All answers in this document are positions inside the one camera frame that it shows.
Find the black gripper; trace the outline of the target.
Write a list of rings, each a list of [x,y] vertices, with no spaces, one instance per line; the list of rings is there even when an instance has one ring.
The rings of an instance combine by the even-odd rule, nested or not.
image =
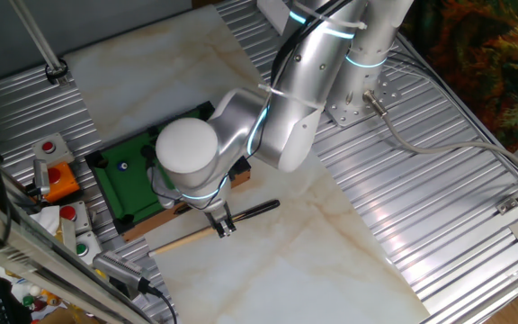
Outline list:
[[[226,201],[217,201],[204,211],[211,227],[217,231],[222,239],[230,236],[237,228],[234,225],[232,214]]]

